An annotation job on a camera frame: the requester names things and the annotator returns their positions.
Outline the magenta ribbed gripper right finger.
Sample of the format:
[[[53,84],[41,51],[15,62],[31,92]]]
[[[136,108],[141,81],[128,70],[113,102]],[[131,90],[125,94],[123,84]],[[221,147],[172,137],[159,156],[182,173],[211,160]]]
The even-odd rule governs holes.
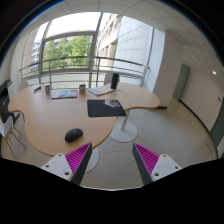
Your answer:
[[[157,154],[137,143],[133,144],[132,153],[144,185],[148,185],[182,169],[167,154]]]

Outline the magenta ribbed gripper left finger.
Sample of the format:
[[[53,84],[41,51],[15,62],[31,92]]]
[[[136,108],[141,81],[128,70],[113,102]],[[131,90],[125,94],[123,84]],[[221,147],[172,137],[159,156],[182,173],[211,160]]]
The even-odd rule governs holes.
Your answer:
[[[92,143],[72,150],[67,154],[58,153],[42,169],[79,185],[92,154]]]

